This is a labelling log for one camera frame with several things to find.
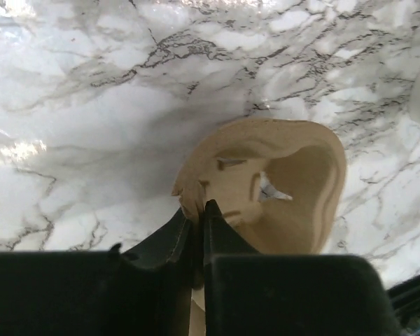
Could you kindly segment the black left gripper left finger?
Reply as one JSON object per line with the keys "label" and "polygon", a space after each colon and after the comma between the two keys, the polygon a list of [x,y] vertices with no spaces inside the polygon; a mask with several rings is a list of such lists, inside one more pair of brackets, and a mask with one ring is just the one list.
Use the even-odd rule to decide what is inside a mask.
{"label": "black left gripper left finger", "polygon": [[178,211],[126,252],[0,252],[0,335],[187,335],[192,240]]}

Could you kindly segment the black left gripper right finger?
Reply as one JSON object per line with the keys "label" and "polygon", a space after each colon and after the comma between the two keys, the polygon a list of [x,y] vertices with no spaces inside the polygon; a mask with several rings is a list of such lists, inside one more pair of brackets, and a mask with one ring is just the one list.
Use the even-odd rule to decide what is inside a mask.
{"label": "black left gripper right finger", "polygon": [[265,255],[204,210],[208,335],[399,335],[371,264],[355,255]]}

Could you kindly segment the brown pulp cup carrier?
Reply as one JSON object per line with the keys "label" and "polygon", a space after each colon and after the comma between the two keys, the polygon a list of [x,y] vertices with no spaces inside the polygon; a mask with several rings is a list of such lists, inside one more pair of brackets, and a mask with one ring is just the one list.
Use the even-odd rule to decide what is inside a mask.
{"label": "brown pulp cup carrier", "polygon": [[317,254],[332,230],[347,162],[337,135],[316,122],[243,119],[205,138],[172,195],[197,222],[215,200],[227,223],[265,254]]}

